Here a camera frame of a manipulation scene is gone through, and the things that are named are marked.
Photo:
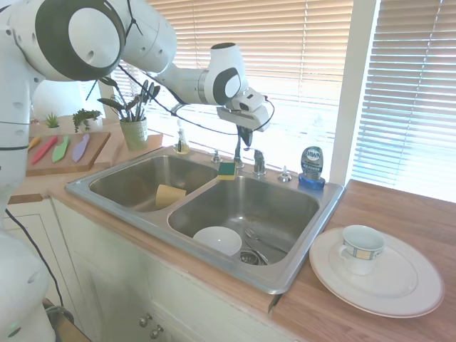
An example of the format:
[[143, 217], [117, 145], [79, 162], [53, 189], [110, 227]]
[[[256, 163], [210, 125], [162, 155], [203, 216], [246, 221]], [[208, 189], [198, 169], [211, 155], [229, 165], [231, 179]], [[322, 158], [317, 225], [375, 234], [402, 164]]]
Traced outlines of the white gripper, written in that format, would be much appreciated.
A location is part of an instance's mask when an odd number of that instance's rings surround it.
[[217, 107], [217, 114], [220, 119], [237, 125], [238, 137], [244, 141], [246, 148], [252, 145], [253, 130], [264, 132], [269, 127], [269, 113], [264, 105], [253, 111]]

